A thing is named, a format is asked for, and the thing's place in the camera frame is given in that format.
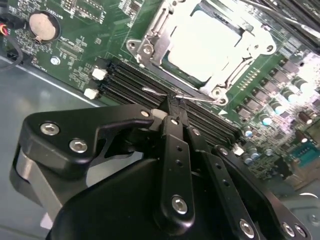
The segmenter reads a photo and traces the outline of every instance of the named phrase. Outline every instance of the motherboard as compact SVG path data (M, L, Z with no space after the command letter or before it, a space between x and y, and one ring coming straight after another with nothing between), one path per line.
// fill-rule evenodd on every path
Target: motherboard
M297 8L320 31L317 2L259 2ZM213 118L239 129L230 147L259 179L299 189L318 177L319 38L239 0L9 0L8 12L26 21L9 33L30 64L86 97L148 107L158 91L188 97L208 141Z

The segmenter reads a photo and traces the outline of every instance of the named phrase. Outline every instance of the cable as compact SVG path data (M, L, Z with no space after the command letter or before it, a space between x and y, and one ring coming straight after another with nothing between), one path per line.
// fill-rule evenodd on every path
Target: cable
M8 34L6 25L0 24L0 32L3 34L3 37L14 47L18 53L17 59L8 66L0 66L0 72L13 69L15 66L19 65L24 59L24 53L22 52L17 40Z
M256 7L257 9L265 11L265 12L271 14L271 15L275 15L278 18L281 18L282 20L286 21L287 23L289 23L291 25L294 25L294 26L296 26L298 28L301 28L304 31L308 32L309 34L311 34L311 35L315 36L316 38L320 39L320 32L314 30L312 27L309 27L309 26L304 25L304 24L302 24L302 23L300 23L300 22L298 22L296 20L293 20L290 17L284 16L283 14L277 12L276 10L273 10L273 9L263 5L263 4L260 4L258 2L254 2L254 1L251 1L251 0L239 0L239 1L244 2L246 4L250 4L250 5L254 6L254 7Z

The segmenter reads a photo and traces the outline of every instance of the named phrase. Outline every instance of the cylindrical capacitor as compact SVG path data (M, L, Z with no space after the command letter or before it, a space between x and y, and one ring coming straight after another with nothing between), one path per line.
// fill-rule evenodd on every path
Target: cylindrical capacitor
M244 163L247 165L250 165L253 162L252 158L250 157L250 155L248 153L243 154L242 159L243 159Z
M248 149L248 154L250 155L250 157L251 157L253 160L257 159L257 158L260 156L259 153L258 153L257 148L255 148L255 147L249 148L249 149Z
M273 102L270 104L270 106L272 107L273 111L277 114L277 115L281 115L283 114L286 109L284 106L282 106L279 102Z
M313 90L311 84L303 79L297 80L294 85L304 94L310 93Z
M299 112L298 117L305 124L312 124L312 119L304 111Z
M244 126L243 133L247 138L251 138L253 136L252 128L250 126Z
M262 122L263 125L265 126L269 126L272 124L272 119L270 116L268 116L267 114L263 113L260 115L260 121Z
M301 130L295 131L295 137L300 143L306 143L308 141L308 138Z
M284 91L282 94L289 103L296 103L298 101L298 96L291 90Z

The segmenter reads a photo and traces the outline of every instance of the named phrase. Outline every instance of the cpu socket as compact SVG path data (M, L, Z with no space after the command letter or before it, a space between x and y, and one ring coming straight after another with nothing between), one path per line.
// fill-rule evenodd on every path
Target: cpu socket
M260 55L277 50L268 28L233 0L164 0L143 39L129 39L142 66L156 66L224 106Z

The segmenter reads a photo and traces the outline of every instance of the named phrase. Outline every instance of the screw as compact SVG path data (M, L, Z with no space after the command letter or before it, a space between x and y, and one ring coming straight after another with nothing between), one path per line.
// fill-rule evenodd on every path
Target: screw
M186 202L178 196L172 198L172 207L178 214L186 214L188 211L188 206Z
M313 226L319 227L320 226L320 220L317 218L316 215L310 215L309 216L309 221L312 223Z
M197 135L197 136L200 136L200 132L197 130L197 129L192 129L192 132Z
M176 120L174 120L174 119L171 119L171 122L174 124L174 125L178 125L179 123L176 121Z
M240 219L240 228L242 230L242 232L244 232L244 234L250 238L250 239L253 239L255 237L255 231L254 229L252 228L252 226L249 225L249 223L244 220L244 219Z
M220 148L220 151L222 152L223 155L228 155L227 150L225 150L224 148Z
M295 232L286 222L282 223L282 228L290 237L295 236Z
M152 54L154 51L154 48L150 44L146 44L143 46L143 52L147 55Z
M60 65L61 61L57 56L52 56L50 58L50 63L52 63L53 65Z
M150 116L150 114L146 111L141 111L141 114L146 118Z
M294 225L295 229L298 231L298 233L300 233L300 235L304 238L307 237L307 234L305 233L305 231L299 226L299 225Z
M78 153L78 154L82 154L85 151L87 151L88 146L86 144L86 142L84 140L81 139L73 139L70 143L69 143L69 147L72 151Z
M54 123L46 122L40 126L40 130L43 134L53 136L60 132L60 129Z

